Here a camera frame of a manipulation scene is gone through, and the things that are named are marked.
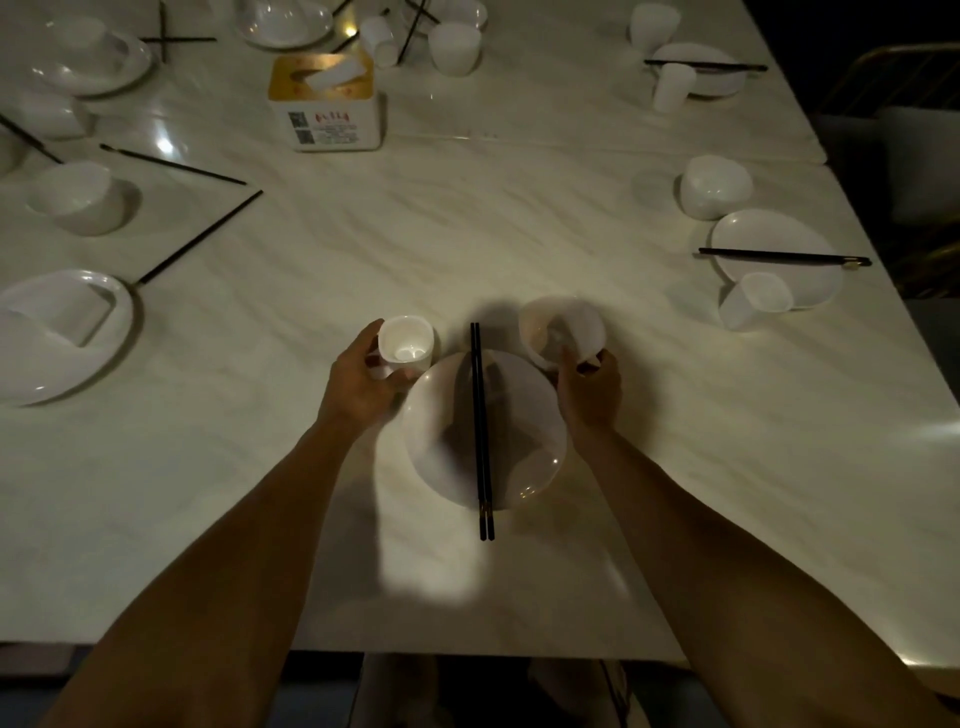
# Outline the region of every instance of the qr code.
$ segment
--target qr code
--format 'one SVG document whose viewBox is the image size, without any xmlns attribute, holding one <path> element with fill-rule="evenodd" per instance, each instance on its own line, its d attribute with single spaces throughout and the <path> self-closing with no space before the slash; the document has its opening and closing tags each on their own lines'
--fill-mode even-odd
<svg viewBox="0 0 960 728">
<path fill-rule="evenodd" d="M 290 117 L 294 129 L 307 129 L 310 126 L 306 121 L 306 114 L 302 111 L 287 111 L 287 116 Z"/>
</svg>

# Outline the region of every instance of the finger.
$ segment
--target finger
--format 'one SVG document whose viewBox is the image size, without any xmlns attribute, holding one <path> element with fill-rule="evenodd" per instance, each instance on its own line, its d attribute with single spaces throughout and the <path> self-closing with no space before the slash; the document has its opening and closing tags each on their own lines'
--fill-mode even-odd
<svg viewBox="0 0 960 728">
<path fill-rule="evenodd" d="M 620 362 L 609 349 L 603 349 L 600 351 L 600 353 L 597 354 L 597 358 L 600 359 L 601 371 L 606 369 L 609 369 L 611 372 L 620 371 Z"/>
<path fill-rule="evenodd" d="M 353 343 L 344 350 L 344 356 L 354 361 L 363 362 L 371 351 L 371 346 L 376 340 L 376 334 L 380 331 L 382 324 L 383 319 L 369 322 L 353 339 Z"/>
<path fill-rule="evenodd" d="M 577 357 L 567 347 L 560 349 L 560 383 L 570 381 L 577 374 Z"/>
<path fill-rule="evenodd" d="M 420 372 L 414 369 L 397 369 L 390 376 L 384 379 L 384 381 L 395 392 L 406 392 L 414 385 L 414 382 L 417 381 L 418 376 L 420 376 Z"/>
</svg>

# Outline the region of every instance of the ceramic dish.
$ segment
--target ceramic dish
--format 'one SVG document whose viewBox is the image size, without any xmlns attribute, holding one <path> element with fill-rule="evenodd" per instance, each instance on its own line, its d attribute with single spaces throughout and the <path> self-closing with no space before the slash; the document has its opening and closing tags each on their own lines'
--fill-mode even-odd
<svg viewBox="0 0 960 728">
<path fill-rule="evenodd" d="M 727 215 L 713 227 L 710 245 L 749 251 L 836 255 L 833 246 L 819 232 L 789 215 L 769 209 L 741 209 Z M 826 303 L 843 286 L 844 274 L 838 265 L 767 263 L 721 256 L 715 260 L 731 280 L 740 280 L 754 271 L 779 276 L 793 294 L 794 308 Z"/>
<path fill-rule="evenodd" d="M 719 48 L 701 43 L 667 43 L 651 56 L 655 61 L 709 61 L 713 63 L 740 63 Z M 660 66 L 651 66 L 660 74 Z M 690 93 L 696 96 L 733 96 L 747 83 L 746 71 L 697 71 L 697 80 Z"/>
<path fill-rule="evenodd" d="M 484 350 L 493 507 L 511 508 L 546 488 L 566 455 L 557 393 L 530 362 Z M 477 507 L 470 357 L 456 353 L 418 379 L 403 407 L 403 437 L 431 489 Z"/>
<path fill-rule="evenodd" d="M 310 2 L 310 0 L 300 0 L 299 5 L 306 17 L 307 26 L 304 35 L 296 40 L 272 40 L 267 38 L 253 19 L 238 18 L 237 33 L 251 45 L 281 51 L 316 43 L 333 30 L 333 13 L 325 5 Z"/>
<path fill-rule="evenodd" d="M 82 347 L 10 311 L 12 305 L 42 296 L 64 284 L 85 283 L 106 291 L 112 308 Z M 126 341 L 133 324 L 133 302 L 116 278 L 90 271 L 57 271 L 24 280 L 0 292 L 0 403 L 34 404 L 83 384 L 104 368 Z"/>
<path fill-rule="evenodd" d="M 119 91 L 143 78 L 154 64 L 154 55 L 147 44 L 125 33 L 116 36 L 127 44 L 127 56 L 120 70 L 113 76 L 87 76 L 60 63 L 34 68 L 46 83 L 71 96 L 102 96 Z"/>
</svg>

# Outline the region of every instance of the small white cup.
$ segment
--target small white cup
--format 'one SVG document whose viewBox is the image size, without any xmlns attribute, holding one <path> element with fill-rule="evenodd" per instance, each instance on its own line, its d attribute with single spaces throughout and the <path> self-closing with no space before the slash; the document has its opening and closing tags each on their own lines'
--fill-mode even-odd
<svg viewBox="0 0 960 728">
<path fill-rule="evenodd" d="M 695 220 L 719 220 L 744 207 L 753 194 L 750 172 L 714 155 L 691 159 L 680 181 L 680 207 Z"/>
<path fill-rule="evenodd" d="M 75 73 L 109 78 L 123 67 L 130 49 L 95 17 L 61 17 L 48 25 L 60 49 L 60 62 Z"/>
<path fill-rule="evenodd" d="M 660 71 L 654 90 L 654 111 L 673 113 L 684 105 L 697 83 L 697 72 L 683 63 L 668 63 Z"/>
<path fill-rule="evenodd" d="M 26 152 L 26 144 L 13 132 L 0 127 L 0 175 L 5 175 L 16 168 Z"/>
<path fill-rule="evenodd" d="M 377 68 L 390 68 L 396 65 L 399 48 L 396 46 L 394 32 L 390 30 L 387 18 L 377 15 L 360 23 L 360 42 Z"/>
<path fill-rule="evenodd" d="M 572 296 L 535 299 L 520 309 L 517 318 L 523 349 L 546 372 L 560 369 L 562 347 L 584 362 L 607 346 L 607 328 L 597 309 Z"/>
<path fill-rule="evenodd" d="M 427 42 L 437 70 L 445 76 L 466 76 L 480 56 L 483 34 L 466 23 L 441 23 L 430 29 Z"/>
<path fill-rule="evenodd" d="M 31 209 L 77 235 L 102 235 L 124 222 L 120 184 L 93 161 L 57 164 L 41 172 L 27 199 Z"/>
<path fill-rule="evenodd" d="M 421 316 L 395 316 L 380 327 L 377 348 L 384 375 L 397 369 L 426 372 L 433 356 L 433 327 Z"/>
<path fill-rule="evenodd" d="M 296 44 L 310 35 L 306 13 L 297 0 L 253 0 L 256 34 L 271 43 Z"/>
<path fill-rule="evenodd" d="M 93 131 L 93 115 L 72 96 L 22 91 L 19 109 L 23 126 L 45 139 L 78 139 Z"/>
<path fill-rule="evenodd" d="M 748 273 L 720 304 L 720 321 L 731 331 L 750 331 L 793 308 L 793 292 L 780 276 Z"/>
<path fill-rule="evenodd" d="M 680 25 L 680 11 L 660 3 L 641 3 L 630 15 L 630 43 L 644 58 L 668 42 Z"/>
</svg>

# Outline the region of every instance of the forearm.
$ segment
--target forearm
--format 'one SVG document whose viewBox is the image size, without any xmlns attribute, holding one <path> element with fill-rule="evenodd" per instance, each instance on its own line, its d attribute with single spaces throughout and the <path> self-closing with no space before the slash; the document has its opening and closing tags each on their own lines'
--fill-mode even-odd
<svg viewBox="0 0 960 728">
<path fill-rule="evenodd" d="M 255 724 L 293 639 L 351 443 L 333 427 L 304 435 L 127 608 L 43 725 Z"/>
<path fill-rule="evenodd" d="M 690 663 L 737 728 L 950 725 L 839 599 L 615 434 L 585 457 Z"/>
</svg>

